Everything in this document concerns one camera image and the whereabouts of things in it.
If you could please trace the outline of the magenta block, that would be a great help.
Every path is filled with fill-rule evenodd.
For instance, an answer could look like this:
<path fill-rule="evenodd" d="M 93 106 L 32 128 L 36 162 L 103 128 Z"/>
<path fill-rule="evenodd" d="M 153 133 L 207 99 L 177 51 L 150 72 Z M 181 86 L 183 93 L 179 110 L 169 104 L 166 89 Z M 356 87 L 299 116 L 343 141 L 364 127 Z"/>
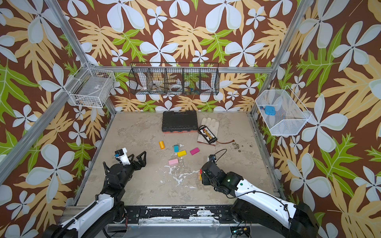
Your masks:
<path fill-rule="evenodd" d="M 200 149 L 199 149 L 199 148 L 195 148 L 195 149 L 193 149 L 193 150 L 190 151 L 191 155 L 195 155 L 195 154 L 197 154 L 197 153 L 199 153 L 199 152 L 200 152 Z"/>

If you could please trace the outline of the pink block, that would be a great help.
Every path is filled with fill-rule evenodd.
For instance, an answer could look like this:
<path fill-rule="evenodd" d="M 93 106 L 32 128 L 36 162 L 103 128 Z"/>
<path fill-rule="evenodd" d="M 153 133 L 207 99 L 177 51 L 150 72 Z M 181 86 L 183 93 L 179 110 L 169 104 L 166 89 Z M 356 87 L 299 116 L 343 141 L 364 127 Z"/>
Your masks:
<path fill-rule="evenodd" d="M 169 166 L 173 166 L 179 163 L 178 159 L 172 159 L 168 161 Z"/>

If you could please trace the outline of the yellow rectangular block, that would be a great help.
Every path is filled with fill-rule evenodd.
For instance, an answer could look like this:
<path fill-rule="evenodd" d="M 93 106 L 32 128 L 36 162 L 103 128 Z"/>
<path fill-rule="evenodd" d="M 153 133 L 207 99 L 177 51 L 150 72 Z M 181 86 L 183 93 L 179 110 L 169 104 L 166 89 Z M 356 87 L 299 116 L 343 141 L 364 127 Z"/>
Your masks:
<path fill-rule="evenodd" d="M 186 156 L 187 155 L 187 152 L 185 151 L 185 150 L 183 150 L 183 151 L 179 151 L 178 153 L 177 153 L 177 156 L 180 158 L 180 157 L 183 157 L 183 156 Z"/>

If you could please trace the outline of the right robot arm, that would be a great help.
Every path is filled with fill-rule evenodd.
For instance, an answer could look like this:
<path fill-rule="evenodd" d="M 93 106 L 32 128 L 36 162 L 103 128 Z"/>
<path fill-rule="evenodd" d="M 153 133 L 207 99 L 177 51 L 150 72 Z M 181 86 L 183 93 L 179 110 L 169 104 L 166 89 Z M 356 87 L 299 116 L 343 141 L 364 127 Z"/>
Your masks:
<path fill-rule="evenodd" d="M 315 238 L 319 223 L 311 208 L 299 202 L 277 198 L 251 184 L 235 172 L 225 173 L 214 161 L 201 168 L 203 185 L 210 185 L 227 198 L 234 199 L 233 219 L 239 223 L 260 224 L 285 238 Z"/>

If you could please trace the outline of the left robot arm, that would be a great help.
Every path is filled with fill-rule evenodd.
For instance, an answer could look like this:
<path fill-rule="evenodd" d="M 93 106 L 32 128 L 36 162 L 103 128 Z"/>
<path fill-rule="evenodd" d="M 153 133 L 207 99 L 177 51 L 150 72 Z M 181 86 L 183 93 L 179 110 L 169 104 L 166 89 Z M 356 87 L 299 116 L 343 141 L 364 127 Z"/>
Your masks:
<path fill-rule="evenodd" d="M 60 225 L 51 225 L 43 233 L 44 238 L 93 238 L 108 224 L 123 222 L 125 205 L 122 197 L 126 184 L 135 171 L 146 166 L 146 151 L 138 156 L 128 156 L 122 150 L 116 151 L 117 164 L 108 167 L 103 162 L 105 179 L 102 190 L 95 200 L 82 211 Z"/>

